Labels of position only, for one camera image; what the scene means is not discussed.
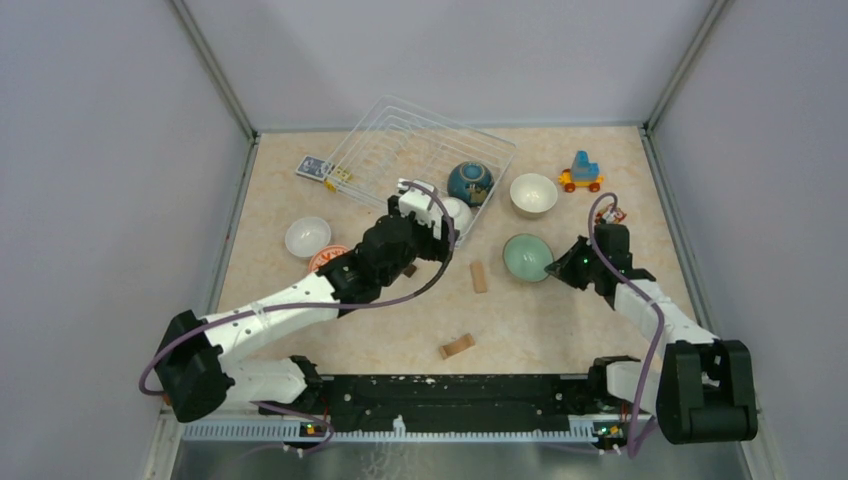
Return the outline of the light green ceramic bowl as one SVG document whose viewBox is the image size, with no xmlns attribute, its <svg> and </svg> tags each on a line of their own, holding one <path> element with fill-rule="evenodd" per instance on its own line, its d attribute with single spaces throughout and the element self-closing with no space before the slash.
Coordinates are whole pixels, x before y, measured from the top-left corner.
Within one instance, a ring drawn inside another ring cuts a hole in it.
<svg viewBox="0 0 848 480">
<path fill-rule="evenodd" d="M 526 233 L 514 235 L 505 243 L 502 258 L 513 277 L 528 283 L 547 279 L 549 274 L 545 268 L 554 261 L 548 244 Z"/>
</svg>

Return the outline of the orange patterned white bowl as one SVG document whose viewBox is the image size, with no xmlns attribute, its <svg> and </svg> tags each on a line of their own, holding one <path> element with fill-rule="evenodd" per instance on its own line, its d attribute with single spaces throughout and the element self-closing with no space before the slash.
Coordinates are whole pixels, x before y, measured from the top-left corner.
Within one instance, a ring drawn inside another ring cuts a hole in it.
<svg viewBox="0 0 848 480">
<path fill-rule="evenodd" d="M 312 256 L 308 263 L 308 271 L 315 272 L 331 260 L 347 253 L 348 251 L 349 248 L 343 245 L 328 245 Z"/>
</svg>

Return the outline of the beige ceramic bowl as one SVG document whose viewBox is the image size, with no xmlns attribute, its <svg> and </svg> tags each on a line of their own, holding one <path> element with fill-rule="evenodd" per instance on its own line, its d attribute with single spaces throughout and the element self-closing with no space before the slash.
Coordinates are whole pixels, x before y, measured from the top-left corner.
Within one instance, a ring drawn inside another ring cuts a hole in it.
<svg viewBox="0 0 848 480">
<path fill-rule="evenodd" d="M 513 210 L 520 217 L 536 219 L 545 216 L 556 205 L 556 185 L 546 176 L 526 173 L 516 177 L 509 188 Z"/>
</svg>

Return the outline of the plain white bowl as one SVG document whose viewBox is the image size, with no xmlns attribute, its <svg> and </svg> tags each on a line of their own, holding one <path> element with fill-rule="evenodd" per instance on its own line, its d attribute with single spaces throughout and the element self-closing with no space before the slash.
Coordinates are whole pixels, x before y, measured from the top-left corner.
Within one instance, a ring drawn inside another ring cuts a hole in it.
<svg viewBox="0 0 848 480">
<path fill-rule="evenodd" d="M 311 258 L 330 244 L 332 230 L 320 217 L 303 217 L 294 221 L 284 236 L 284 245 L 295 257 Z"/>
</svg>

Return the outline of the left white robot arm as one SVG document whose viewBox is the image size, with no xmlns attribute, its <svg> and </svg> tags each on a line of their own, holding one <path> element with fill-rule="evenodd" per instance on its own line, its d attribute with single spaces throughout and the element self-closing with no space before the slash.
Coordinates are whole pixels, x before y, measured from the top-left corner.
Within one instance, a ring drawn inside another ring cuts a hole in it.
<svg viewBox="0 0 848 480">
<path fill-rule="evenodd" d="M 181 423 L 226 404 L 256 401 L 308 413 L 321 397 L 311 363 L 292 356 L 251 364 L 247 357 L 308 326 L 385 306 L 382 290 L 416 260 L 446 268 L 460 233 L 445 216 L 420 221 L 416 213 L 384 215 L 353 249 L 275 294 L 207 317 L 191 310 L 175 315 L 142 375 L 156 375 L 158 396 Z"/>
</svg>

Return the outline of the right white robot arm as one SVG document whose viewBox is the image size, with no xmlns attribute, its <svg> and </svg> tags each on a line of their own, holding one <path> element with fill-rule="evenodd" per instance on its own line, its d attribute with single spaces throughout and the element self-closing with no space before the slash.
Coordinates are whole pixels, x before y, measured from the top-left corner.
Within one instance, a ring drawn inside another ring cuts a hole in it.
<svg viewBox="0 0 848 480">
<path fill-rule="evenodd" d="M 600 357 L 589 370 L 589 404 L 612 412 L 624 401 L 651 414 L 672 444 L 750 441 L 759 431 L 751 353 L 687 316 L 656 278 L 633 265 L 626 226 L 601 224 L 546 272 L 593 288 L 649 341 L 646 359 Z"/>
</svg>

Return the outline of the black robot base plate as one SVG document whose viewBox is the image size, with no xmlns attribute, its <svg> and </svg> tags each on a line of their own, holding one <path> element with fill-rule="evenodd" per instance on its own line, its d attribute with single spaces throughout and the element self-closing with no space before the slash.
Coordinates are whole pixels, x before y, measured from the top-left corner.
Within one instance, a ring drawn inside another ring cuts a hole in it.
<svg viewBox="0 0 848 480">
<path fill-rule="evenodd" d="M 396 419 L 412 433 L 557 432 L 630 409 L 585 374 L 325 376 L 287 407 L 342 433 L 387 432 Z"/>
</svg>

